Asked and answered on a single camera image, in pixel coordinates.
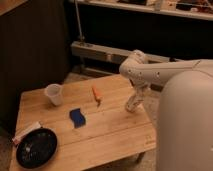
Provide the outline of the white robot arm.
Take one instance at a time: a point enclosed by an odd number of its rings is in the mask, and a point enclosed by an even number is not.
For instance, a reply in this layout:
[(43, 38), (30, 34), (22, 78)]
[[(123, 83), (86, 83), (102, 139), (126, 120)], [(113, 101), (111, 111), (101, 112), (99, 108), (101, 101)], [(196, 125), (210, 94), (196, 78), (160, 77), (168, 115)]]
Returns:
[(156, 171), (213, 171), (213, 60), (149, 63), (134, 50), (119, 67), (135, 93), (134, 111), (150, 85), (160, 85)]

